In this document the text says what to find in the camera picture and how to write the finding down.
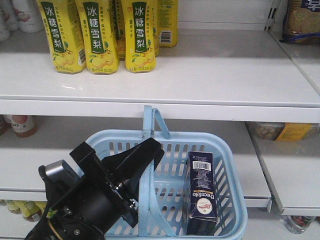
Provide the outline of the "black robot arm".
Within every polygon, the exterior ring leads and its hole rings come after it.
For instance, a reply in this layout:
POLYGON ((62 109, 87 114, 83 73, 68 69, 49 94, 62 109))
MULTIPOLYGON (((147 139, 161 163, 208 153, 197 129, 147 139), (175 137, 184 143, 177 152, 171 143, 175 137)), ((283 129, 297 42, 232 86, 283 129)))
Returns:
POLYGON ((140 179, 148 165, 158 165, 163 155, 161 144, 153 138, 103 159, 83 142, 70 153, 82 175, 64 160, 40 166, 47 203, 26 238, 102 240, 119 219, 135 227, 140 179))

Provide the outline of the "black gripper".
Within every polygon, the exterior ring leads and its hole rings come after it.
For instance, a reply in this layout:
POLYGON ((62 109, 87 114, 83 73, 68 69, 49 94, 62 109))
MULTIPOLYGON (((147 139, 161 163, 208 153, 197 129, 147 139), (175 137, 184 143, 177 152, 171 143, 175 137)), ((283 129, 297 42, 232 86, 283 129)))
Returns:
POLYGON ((138 222, 135 200, 146 167, 158 166, 164 151, 148 138, 124 152, 102 160, 87 143, 71 152, 84 175, 55 203, 50 224, 59 235, 104 235, 119 218, 131 227, 138 222))

